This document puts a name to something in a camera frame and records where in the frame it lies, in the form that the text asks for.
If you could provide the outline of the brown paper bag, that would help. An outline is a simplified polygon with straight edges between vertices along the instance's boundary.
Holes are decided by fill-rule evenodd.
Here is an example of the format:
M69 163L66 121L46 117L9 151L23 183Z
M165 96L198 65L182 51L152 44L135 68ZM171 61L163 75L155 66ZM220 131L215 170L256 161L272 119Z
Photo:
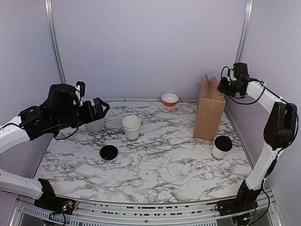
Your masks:
M213 141L225 108L225 97L216 77L204 75L198 98L193 138Z

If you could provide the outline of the black plastic cup lid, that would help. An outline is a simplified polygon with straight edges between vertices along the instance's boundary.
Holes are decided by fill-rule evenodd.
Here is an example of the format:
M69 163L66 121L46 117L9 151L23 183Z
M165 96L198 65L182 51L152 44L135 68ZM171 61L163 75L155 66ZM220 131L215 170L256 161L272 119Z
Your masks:
M223 152L229 152L232 149L232 141L227 136L218 136L214 141L214 145Z

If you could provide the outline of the white paper cup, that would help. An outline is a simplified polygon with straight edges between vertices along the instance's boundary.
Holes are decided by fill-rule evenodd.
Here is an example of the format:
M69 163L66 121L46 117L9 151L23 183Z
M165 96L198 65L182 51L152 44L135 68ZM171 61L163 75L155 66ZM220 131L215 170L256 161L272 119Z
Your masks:
M220 150L218 147L214 146L211 152L211 157L214 161L221 161L227 153L228 151Z

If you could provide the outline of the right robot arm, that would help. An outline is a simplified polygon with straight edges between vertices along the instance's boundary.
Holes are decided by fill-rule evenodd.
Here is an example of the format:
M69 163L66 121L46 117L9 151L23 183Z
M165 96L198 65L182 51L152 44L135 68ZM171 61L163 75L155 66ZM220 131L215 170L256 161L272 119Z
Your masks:
M264 145L252 172L242 182L236 198L219 201L216 210L220 215L235 214L257 206L257 197L263 192L264 182L273 171L279 156L290 146L297 134L299 117L297 106L286 102L270 91L264 82L251 78L229 80L221 78L218 90L230 98L237 93L248 95L269 113L263 131Z

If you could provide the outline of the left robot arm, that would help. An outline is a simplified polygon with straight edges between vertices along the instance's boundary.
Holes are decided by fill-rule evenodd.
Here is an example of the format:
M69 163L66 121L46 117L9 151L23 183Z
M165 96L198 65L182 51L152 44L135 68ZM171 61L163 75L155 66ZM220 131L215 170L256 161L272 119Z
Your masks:
M100 98L82 101L85 83L78 81L75 86L53 84L46 101L21 111L0 128L0 152L45 134L55 137L66 128L78 130L85 124L94 124L103 119L110 105ZM35 206L56 210L69 200L58 197L47 179L29 179L5 170L0 171L0 189L4 192L22 195L35 200Z

